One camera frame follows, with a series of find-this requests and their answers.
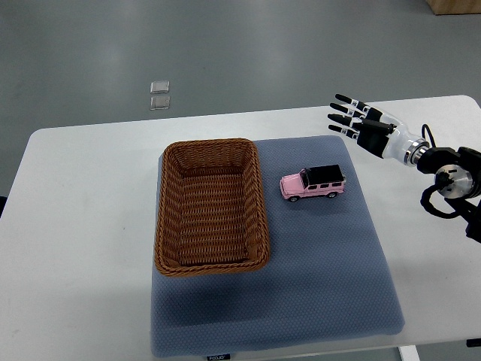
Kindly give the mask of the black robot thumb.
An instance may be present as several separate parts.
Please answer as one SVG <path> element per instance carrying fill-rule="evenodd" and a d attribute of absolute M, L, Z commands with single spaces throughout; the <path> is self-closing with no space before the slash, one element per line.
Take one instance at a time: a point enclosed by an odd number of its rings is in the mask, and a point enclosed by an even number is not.
<path fill-rule="evenodd" d="M 370 132 L 394 132 L 395 124 L 383 123 L 375 120 L 363 120 L 362 125 L 365 130 Z"/>

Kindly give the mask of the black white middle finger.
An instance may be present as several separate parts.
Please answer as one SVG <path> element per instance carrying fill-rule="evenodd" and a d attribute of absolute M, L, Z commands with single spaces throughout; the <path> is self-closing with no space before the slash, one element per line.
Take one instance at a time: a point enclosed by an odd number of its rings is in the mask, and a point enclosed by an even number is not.
<path fill-rule="evenodd" d="M 330 107 L 344 113 L 348 117 L 365 117 L 363 103 L 361 102 L 350 102 L 347 105 L 331 103 Z"/>

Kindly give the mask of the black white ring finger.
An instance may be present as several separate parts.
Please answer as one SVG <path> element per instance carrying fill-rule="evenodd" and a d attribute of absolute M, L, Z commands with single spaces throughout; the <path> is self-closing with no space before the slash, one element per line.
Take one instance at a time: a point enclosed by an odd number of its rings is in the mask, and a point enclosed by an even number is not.
<path fill-rule="evenodd" d="M 329 114 L 328 119 L 336 123 L 336 125 L 329 125 L 329 128 L 340 128 L 341 126 L 355 128 L 357 124 L 362 122 L 358 117 L 349 117 L 340 114 Z"/>

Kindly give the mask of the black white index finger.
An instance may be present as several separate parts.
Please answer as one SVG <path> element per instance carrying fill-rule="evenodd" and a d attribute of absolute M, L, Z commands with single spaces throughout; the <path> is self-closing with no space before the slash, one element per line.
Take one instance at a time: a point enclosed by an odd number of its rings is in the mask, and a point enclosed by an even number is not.
<path fill-rule="evenodd" d="M 339 93 L 335 95 L 335 98 L 345 104 L 350 105 L 352 108 L 359 109 L 360 111 L 363 111 L 365 108 L 369 108 L 369 106 L 366 105 L 364 102 L 361 102 L 357 99 L 352 99 L 349 96 L 345 96 Z"/>

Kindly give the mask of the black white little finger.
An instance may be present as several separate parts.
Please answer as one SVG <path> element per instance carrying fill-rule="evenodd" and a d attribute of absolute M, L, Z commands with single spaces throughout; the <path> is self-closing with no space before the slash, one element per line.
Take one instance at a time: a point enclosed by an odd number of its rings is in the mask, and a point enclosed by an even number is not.
<path fill-rule="evenodd" d="M 338 132 L 342 135 L 345 135 L 346 137 L 351 138 L 351 139 L 357 139 L 358 138 L 358 132 L 356 130 L 353 130 L 353 129 L 343 128 L 343 127 L 336 126 L 336 125 L 329 125 L 328 129 L 333 131 L 333 132 Z"/>

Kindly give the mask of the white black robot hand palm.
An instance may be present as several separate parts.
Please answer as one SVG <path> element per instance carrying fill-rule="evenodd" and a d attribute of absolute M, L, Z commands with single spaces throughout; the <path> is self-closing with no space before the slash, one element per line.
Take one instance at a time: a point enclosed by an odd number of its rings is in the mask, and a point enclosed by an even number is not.
<path fill-rule="evenodd" d="M 369 107 L 364 109 L 362 121 L 375 120 L 395 124 L 394 132 L 370 132 L 365 130 L 362 122 L 356 125 L 358 146 L 382 159 L 396 159 L 404 165 L 416 165 L 421 155 L 428 149 L 428 142 L 420 135 L 410 133 L 398 118 Z"/>

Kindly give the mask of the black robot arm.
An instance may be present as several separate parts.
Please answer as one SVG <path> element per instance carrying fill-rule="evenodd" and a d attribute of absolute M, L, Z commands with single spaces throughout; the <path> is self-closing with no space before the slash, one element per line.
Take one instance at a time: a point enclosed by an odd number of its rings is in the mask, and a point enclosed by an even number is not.
<path fill-rule="evenodd" d="M 470 202 L 480 196 L 480 152 L 469 147 L 454 150 L 438 147 L 432 131 L 423 124 L 421 134 L 411 133 L 397 117 L 357 99 L 337 94 L 336 110 L 328 126 L 354 140 L 358 146 L 381 159 L 395 159 L 423 174 L 434 183 L 421 195 L 420 204 L 429 214 L 467 222 L 466 236 L 480 241 L 480 205 Z"/>

